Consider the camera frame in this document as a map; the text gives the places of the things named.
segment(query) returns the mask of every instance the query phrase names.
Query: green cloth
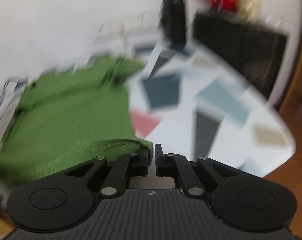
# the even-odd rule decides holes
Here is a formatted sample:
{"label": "green cloth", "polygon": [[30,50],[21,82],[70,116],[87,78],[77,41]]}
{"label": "green cloth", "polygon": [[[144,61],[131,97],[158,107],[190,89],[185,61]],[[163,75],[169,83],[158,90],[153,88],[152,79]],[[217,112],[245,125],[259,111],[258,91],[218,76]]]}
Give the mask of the green cloth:
{"label": "green cloth", "polygon": [[99,58],[74,75],[47,74],[27,87],[0,151],[0,177],[18,185],[104,156],[109,161],[151,142],[135,136],[126,77],[143,68]]}

